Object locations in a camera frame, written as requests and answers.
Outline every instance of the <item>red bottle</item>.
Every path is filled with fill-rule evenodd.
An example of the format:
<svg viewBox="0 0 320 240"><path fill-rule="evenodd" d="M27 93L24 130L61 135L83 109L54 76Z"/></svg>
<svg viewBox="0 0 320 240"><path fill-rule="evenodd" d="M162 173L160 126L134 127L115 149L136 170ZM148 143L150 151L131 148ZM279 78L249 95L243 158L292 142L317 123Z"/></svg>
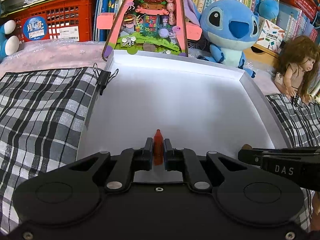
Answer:
<svg viewBox="0 0 320 240"><path fill-rule="evenodd" d="M153 138L153 165L161 165L163 163L163 137L158 129Z"/></svg>

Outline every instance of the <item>plush toy eye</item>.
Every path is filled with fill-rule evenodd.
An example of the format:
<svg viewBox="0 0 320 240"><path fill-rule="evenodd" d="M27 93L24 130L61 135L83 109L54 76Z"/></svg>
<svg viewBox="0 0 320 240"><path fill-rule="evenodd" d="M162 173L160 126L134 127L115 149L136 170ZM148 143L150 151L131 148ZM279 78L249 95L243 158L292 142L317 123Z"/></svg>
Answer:
<svg viewBox="0 0 320 240"><path fill-rule="evenodd" d="M220 13L218 11L212 12L209 16L209 22L212 25L219 27L220 26Z"/></svg>
<svg viewBox="0 0 320 240"><path fill-rule="evenodd" d="M252 33L252 35L257 34L257 32L258 32L257 22L253 21L253 33Z"/></svg>

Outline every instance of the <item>wooden drawer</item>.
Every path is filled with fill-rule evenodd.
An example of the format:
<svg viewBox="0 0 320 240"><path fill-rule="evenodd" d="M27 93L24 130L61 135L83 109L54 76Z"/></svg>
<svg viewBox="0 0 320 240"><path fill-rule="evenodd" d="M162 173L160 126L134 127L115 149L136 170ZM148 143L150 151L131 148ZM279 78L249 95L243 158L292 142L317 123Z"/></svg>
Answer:
<svg viewBox="0 0 320 240"><path fill-rule="evenodd" d="M243 52L247 60L259 61L272 67L278 64L278 54L258 44L254 44L251 48L247 48Z"/></svg>

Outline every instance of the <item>plush toy ear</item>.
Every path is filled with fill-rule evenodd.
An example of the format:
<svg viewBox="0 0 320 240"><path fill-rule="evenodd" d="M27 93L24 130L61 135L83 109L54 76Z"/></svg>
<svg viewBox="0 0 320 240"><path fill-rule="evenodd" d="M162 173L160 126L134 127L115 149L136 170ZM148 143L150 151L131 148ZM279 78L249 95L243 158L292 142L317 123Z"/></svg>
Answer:
<svg viewBox="0 0 320 240"><path fill-rule="evenodd" d="M183 0L185 16L193 23L200 26L201 13L198 12L192 0Z"/></svg>

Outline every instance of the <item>pink fabric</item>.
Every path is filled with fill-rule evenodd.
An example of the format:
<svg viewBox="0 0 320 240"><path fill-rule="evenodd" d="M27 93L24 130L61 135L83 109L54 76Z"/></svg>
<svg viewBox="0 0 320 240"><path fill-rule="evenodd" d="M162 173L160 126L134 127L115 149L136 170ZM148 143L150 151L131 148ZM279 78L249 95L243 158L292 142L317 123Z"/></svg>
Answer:
<svg viewBox="0 0 320 240"><path fill-rule="evenodd" d="M0 64L0 78L6 72L92 66L104 68L101 54L104 42L31 41L24 49L6 57Z"/></svg>

